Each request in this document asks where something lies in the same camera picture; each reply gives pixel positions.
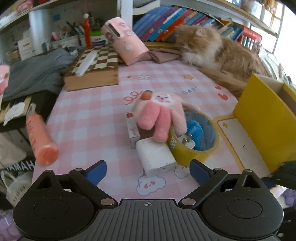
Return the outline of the yellow tape roll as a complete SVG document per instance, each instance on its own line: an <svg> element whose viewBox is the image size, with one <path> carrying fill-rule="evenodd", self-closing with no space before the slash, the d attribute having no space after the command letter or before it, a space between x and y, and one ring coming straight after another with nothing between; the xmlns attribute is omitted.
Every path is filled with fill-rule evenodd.
<svg viewBox="0 0 296 241"><path fill-rule="evenodd" d="M167 140L175 161L188 167L191 160L205 162L219 145L219 135L213 121L195 110L185 110L186 133L177 135L172 126Z"/></svg>

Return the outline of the small white plug charger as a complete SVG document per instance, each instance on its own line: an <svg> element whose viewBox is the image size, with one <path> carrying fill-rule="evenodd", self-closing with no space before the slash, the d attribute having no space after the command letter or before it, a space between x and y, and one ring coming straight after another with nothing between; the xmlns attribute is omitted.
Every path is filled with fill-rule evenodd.
<svg viewBox="0 0 296 241"><path fill-rule="evenodd" d="M194 149L195 147L195 142L192 140L192 135L188 134L188 135L182 135L179 138L179 141L185 145L186 147L188 147L189 149Z"/></svg>

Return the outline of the white large power adapter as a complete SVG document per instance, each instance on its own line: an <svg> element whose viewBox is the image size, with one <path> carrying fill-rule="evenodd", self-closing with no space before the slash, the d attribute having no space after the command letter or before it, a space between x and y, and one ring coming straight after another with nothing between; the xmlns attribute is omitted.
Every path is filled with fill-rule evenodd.
<svg viewBox="0 0 296 241"><path fill-rule="evenodd" d="M175 168L177 162L166 143L158 143L152 138L139 140L136 151L145 174L154 177Z"/></svg>

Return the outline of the small white red box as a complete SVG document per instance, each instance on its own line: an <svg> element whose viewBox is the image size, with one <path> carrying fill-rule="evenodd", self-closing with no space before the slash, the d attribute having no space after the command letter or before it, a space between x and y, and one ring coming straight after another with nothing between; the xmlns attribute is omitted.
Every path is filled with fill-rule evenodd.
<svg viewBox="0 0 296 241"><path fill-rule="evenodd" d="M132 149L136 148L136 143L140 140L140 133L137 123L133 117L133 112L128 112L126 115L126 125L128 130L128 136L130 140L130 146Z"/></svg>

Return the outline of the pink plush glove toy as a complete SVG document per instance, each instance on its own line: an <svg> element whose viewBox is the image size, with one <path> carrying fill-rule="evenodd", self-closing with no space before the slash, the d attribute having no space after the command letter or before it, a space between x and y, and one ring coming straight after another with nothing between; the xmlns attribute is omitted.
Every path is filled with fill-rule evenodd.
<svg viewBox="0 0 296 241"><path fill-rule="evenodd" d="M163 143L169 137L171 126L179 136L186 133L185 109L201 110L175 93L146 90L134 104L132 112L137 125L146 131L153 129L153 140Z"/></svg>

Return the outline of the orange pink bottle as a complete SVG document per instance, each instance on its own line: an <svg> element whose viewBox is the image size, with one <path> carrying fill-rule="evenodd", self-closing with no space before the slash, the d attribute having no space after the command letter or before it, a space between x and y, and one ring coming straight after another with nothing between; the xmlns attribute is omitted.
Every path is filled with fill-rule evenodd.
<svg viewBox="0 0 296 241"><path fill-rule="evenodd" d="M36 113L36 104L31 103L26 114L26 130L38 164L49 166L58 158L58 148L53 142L43 117Z"/></svg>

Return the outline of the blue crumpled ball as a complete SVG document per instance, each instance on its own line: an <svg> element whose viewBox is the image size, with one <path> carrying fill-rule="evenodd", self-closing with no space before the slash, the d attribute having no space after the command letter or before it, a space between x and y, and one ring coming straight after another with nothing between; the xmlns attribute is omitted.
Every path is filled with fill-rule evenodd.
<svg viewBox="0 0 296 241"><path fill-rule="evenodd" d="M195 150L204 151L206 150L204 131L201 125L196 120L187 121L187 132L186 134L192 135L192 140L195 142Z"/></svg>

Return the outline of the pink checkered tablecloth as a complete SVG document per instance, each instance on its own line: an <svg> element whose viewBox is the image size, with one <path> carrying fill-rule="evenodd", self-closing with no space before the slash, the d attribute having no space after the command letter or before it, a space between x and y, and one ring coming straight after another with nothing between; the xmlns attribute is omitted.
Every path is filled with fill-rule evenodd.
<svg viewBox="0 0 296 241"><path fill-rule="evenodd" d="M201 108L210 118L232 114L236 98L195 67L180 61L143 61L120 66L119 84L69 92L63 90L48 119L49 133L59 156L49 166L56 174L106 161L107 175L99 187L113 198L181 199L197 188L187 168L176 166L145 175L131 147L130 111L146 90L173 92Z"/></svg>

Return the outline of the yellow cardboard box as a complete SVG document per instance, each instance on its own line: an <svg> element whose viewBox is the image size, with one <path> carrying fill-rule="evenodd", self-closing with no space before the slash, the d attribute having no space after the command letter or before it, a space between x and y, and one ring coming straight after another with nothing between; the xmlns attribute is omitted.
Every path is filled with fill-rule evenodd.
<svg viewBox="0 0 296 241"><path fill-rule="evenodd" d="M252 75L233 111L269 171L295 160L295 87Z"/></svg>

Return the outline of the wooden chess board box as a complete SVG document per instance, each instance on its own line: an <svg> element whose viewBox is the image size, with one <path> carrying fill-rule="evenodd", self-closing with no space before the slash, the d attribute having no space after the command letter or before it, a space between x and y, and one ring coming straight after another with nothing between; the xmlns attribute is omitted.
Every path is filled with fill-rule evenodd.
<svg viewBox="0 0 296 241"><path fill-rule="evenodd" d="M76 71L92 51L96 56L85 73L79 77ZM118 85L118 54L110 44L83 49L64 75L67 91Z"/></svg>

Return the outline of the grey folded cloth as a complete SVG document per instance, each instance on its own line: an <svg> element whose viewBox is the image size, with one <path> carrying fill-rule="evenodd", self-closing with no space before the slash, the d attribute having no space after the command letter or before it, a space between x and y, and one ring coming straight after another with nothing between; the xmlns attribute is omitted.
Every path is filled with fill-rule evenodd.
<svg viewBox="0 0 296 241"><path fill-rule="evenodd" d="M47 54L34 56L11 66L9 84L3 101L24 97L40 91L59 94L64 86L64 74L77 53L58 48Z"/></svg>

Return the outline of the white comb on chessboard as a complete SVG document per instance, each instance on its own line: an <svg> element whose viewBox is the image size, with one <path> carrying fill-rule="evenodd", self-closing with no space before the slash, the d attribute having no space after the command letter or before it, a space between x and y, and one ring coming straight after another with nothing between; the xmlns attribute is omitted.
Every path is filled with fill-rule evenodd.
<svg viewBox="0 0 296 241"><path fill-rule="evenodd" d="M75 71L75 75L78 77L82 77L84 73L88 70L95 57L97 56L98 51L93 50L87 54L87 56L82 60L79 67Z"/></svg>

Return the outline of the mauve folded cloth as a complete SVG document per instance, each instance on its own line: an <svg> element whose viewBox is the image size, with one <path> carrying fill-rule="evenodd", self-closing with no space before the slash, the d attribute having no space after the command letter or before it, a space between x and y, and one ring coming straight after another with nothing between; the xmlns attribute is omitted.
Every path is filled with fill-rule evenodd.
<svg viewBox="0 0 296 241"><path fill-rule="evenodd" d="M152 60L156 63L165 63L181 59L181 55L180 51L176 49L151 48L147 54L147 60Z"/></svg>

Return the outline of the orange fluffy cat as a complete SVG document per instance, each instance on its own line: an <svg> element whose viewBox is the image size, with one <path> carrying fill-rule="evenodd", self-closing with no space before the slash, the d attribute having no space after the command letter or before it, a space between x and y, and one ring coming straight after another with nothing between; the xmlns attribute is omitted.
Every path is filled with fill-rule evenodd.
<svg viewBox="0 0 296 241"><path fill-rule="evenodd" d="M211 27L177 26L175 44L184 63L196 66L237 99L252 74L270 76L257 54Z"/></svg>

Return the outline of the pink glove on rack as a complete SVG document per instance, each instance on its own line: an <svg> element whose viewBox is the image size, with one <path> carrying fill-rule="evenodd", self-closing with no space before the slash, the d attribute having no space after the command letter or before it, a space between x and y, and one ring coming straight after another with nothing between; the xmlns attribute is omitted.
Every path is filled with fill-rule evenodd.
<svg viewBox="0 0 296 241"><path fill-rule="evenodd" d="M0 66L0 104L3 100L4 91L8 87L10 77L10 66L1 65Z"/></svg>

